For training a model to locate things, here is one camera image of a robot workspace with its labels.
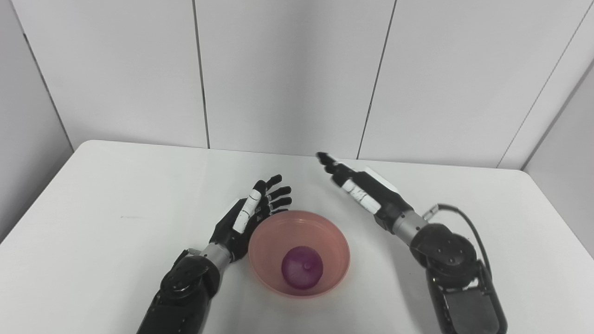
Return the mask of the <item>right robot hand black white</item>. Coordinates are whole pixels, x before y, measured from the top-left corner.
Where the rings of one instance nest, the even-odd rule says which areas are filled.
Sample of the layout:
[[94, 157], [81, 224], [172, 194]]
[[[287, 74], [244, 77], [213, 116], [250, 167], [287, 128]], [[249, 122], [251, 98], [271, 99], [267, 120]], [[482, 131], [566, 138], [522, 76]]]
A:
[[380, 227], [393, 235], [396, 234], [397, 220], [413, 210], [397, 191], [384, 185], [372, 173], [355, 171], [326, 152], [317, 152], [316, 157], [338, 188], [373, 214]]

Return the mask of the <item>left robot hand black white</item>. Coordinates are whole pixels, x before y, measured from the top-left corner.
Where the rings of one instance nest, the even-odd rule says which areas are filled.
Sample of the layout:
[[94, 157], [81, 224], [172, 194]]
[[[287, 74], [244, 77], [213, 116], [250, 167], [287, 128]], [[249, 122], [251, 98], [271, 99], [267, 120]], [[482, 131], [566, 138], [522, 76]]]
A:
[[216, 224], [203, 256], [215, 261], [225, 258], [236, 262], [248, 252], [255, 229], [274, 214], [285, 212], [292, 203], [291, 187], [276, 188], [283, 177], [274, 175], [269, 180], [259, 180], [246, 198], [241, 198]]

